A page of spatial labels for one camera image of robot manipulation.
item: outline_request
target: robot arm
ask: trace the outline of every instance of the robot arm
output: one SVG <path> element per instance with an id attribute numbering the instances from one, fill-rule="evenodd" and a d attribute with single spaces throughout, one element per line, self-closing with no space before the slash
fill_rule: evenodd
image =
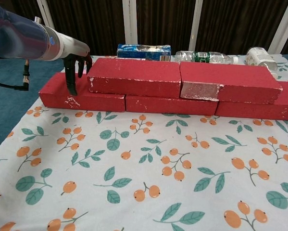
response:
<path id="1" fill-rule="evenodd" d="M 78 77 L 82 77 L 85 61 L 87 72 L 92 66 L 89 52 L 87 44 L 0 7 L 0 57 L 44 61 L 62 58 L 72 95 L 77 95 L 75 62 L 79 63 Z"/>

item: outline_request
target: teal carpet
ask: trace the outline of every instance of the teal carpet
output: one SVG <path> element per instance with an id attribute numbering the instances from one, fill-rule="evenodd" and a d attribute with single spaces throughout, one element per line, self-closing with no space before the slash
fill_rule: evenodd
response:
<path id="1" fill-rule="evenodd" d="M 23 59 L 0 59 L 0 83 L 22 85 Z M 38 98 L 42 86 L 63 69 L 63 61 L 30 61 L 29 91 L 0 87 L 0 144 Z"/>

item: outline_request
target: red brick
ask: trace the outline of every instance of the red brick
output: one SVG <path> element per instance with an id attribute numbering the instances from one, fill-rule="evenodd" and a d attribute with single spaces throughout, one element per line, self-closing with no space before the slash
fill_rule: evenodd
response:
<path id="1" fill-rule="evenodd" d="M 46 107 L 93 111 L 125 111 L 125 96 L 91 93 L 87 89 L 87 78 L 76 79 L 77 96 L 69 94 L 65 73 L 55 74 L 40 90 L 39 96 Z"/>
<path id="2" fill-rule="evenodd" d="M 169 99 L 147 96 L 127 95 L 125 97 L 127 112 L 174 113 L 212 116 L 217 102 L 204 100 Z"/>
<path id="3" fill-rule="evenodd" d="M 88 73 L 91 92 L 179 98 L 179 64 L 99 58 Z"/>
<path id="4" fill-rule="evenodd" d="M 214 101 L 273 103 L 281 86 L 266 67 L 182 62 L 181 97 Z"/>
<path id="5" fill-rule="evenodd" d="M 217 116 L 288 120 L 288 82 L 274 104 L 219 102 Z"/>

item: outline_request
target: blue box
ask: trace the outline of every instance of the blue box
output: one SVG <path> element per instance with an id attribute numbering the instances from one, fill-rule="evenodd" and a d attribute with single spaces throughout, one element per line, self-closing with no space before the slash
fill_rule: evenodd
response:
<path id="1" fill-rule="evenodd" d="M 119 44 L 117 48 L 118 58 L 137 58 L 156 61 L 171 60 L 171 46 L 147 46 Z"/>

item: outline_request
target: floral tablecloth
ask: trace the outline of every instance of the floral tablecloth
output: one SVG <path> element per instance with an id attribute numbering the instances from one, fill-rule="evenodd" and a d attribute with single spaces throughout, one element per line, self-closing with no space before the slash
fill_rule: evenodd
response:
<path id="1" fill-rule="evenodd" d="M 288 231 L 288 121 L 38 99 L 0 146 L 1 231 L 234 229 Z"/>

